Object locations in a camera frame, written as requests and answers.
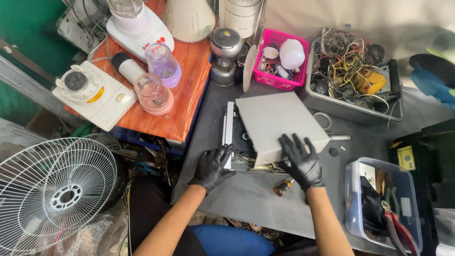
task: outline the black trousers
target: black trousers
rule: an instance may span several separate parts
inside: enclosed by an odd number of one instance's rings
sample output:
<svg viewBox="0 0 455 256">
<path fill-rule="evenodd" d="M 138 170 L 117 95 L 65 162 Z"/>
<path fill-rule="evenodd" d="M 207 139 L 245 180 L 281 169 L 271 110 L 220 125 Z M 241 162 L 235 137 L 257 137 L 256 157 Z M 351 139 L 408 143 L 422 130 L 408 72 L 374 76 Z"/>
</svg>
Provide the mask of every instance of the black trousers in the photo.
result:
<svg viewBox="0 0 455 256">
<path fill-rule="evenodd" d="M 137 177 L 130 188 L 130 251 L 139 247 L 171 208 L 172 188 L 156 176 Z M 175 256 L 207 256 L 196 235 L 187 226 L 174 251 Z"/>
</svg>

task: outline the small screwdriver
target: small screwdriver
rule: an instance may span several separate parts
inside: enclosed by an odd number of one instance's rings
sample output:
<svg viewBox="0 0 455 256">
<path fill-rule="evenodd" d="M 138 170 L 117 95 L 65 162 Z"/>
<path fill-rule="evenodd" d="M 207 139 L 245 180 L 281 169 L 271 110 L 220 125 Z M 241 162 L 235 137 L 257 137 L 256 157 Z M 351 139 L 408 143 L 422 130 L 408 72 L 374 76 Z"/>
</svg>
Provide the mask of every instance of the small screwdriver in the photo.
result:
<svg viewBox="0 0 455 256">
<path fill-rule="evenodd" d="M 290 181 L 289 180 L 285 180 L 283 183 L 281 183 L 280 185 L 276 186 L 275 189 L 273 189 L 273 190 L 275 191 L 275 193 L 278 196 L 282 196 L 292 186 L 293 181 L 294 181 L 294 179 L 292 179 Z"/>
</svg>

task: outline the black nitrile glove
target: black nitrile glove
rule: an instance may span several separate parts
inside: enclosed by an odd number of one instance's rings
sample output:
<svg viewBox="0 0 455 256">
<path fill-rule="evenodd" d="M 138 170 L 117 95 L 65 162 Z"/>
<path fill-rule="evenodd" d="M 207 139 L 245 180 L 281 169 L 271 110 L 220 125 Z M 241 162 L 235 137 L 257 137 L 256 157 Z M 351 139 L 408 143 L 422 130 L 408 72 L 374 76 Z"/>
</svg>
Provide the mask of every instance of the black nitrile glove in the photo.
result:
<svg viewBox="0 0 455 256">
<path fill-rule="evenodd" d="M 305 193 L 310 187 L 325 187 L 321 178 L 319 157 L 310 139 L 308 137 L 304 139 L 310 149 L 310 154 L 308 154 L 297 134 L 293 133 L 292 138 L 294 142 L 283 134 L 278 139 L 283 149 L 282 154 L 287 156 L 291 162 L 291 167 L 286 168 L 286 172 L 297 181 Z"/>
<path fill-rule="evenodd" d="M 225 144 L 220 149 L 205 150 L 197 161 L 194 178 L 188 182 L 188 185 L 196 184 L 205 188 L 205 196 L 220 185 L 225 179 L 234 176 L 235 171 L 224 170 L 224 166 L 234 148 L 232 144 Z"/>
</svg>

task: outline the wood grain surface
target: wood grain surface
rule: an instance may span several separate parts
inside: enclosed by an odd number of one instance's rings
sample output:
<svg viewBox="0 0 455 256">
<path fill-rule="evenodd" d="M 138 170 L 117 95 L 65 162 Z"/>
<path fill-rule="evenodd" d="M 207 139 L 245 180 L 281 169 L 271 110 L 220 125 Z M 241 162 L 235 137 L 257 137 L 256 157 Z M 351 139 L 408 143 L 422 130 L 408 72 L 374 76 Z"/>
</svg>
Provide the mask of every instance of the wood grain surface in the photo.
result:
<svg viewBox="0 0 455 256">
<path fill-rule="evenodd" d="M 149 0 L 145 4 L 158 16 L 160 16 L 164 10 L 164 0 Z M 126 52 L 126 50 L 115 43 L 111 37 L 109 37 L 108 41 L 111 56 L 121 51 Z M 190 129 L 194 111 L 196 110 L 197 102 L 201 97 L 210 71 L 211 65 L 208 62 L 210 41 L 205 39 L 201 42 L 191 44 L 182 43 L 177 40 L 174 40 L 174 42 L 175 49 L 172 54 L 182 68 L 182 77 L 178 85 L 171 89 L 174 95 L 174 106 L 172 107 L 172 110 L 165 116 L 152 116 L 142 109 L 139 102 L 136 102 L 120 119 L 116 126 L 168 139 L 182 142 L 185 141 Z M 141 62 L 133 55 L 129 55 L 144 70 L 147 70 L 147 65 L 145 63 Z M 98 48 L 93 59 L 106 56 L 107 45 L 105 41 Z M 96 61 L 93 64 L 116 78 L 114 68 L 108 60 Z M 120 73 L 118 76 L 123 85 L 134 90 L 133 85 Z M 68 106 L 65 106 L 65 110 L 77 114 L 77 112 Z"/>
</svg>

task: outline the pink plastic basket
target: pink plastic basket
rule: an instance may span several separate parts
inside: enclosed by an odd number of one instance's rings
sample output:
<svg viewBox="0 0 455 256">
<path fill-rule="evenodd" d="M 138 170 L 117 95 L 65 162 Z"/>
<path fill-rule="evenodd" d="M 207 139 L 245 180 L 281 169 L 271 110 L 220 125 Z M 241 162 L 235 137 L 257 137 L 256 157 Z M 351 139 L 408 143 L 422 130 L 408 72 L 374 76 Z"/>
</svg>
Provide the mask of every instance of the pink plastic basket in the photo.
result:
<svg viewBox="0 0 455 256">
<path fill-rule="evenodd" d="M 308 53 L 310 49 L 310 44 L 305 39 L 288 35 L 286 33 L 282 33 L 279 31 L 275 31 L 272 29 L 265 29 L 264 34 L 262 36 L 264 43 L 259 46 L 258 57 L 256 58 L 256 64 L 254 65 L 254 79 L 258 82 L 268 84 L 270 86 L 283 89 L 285 91 L 290 91 L 294 89 L 296 86 L 302 86 L 305 83 L 305 77 L 307 72 L 307 60 L 308 60 Z M 288 80 L 281 77 L 274 76 L 272 74 L 267 74 L 265 72 L 259 71 L 259 60 L 261 59 L 262 49 L 270 45 L 270 43 L 276 43 L 278 45 L 278 49 L 287 39 L 296 39 L 298 40 L 302 46 L 303 51 L 305 52 L 305 61 L 300 66 L 300 72 L 295 74 L 294 80 Z"/>
</svg>

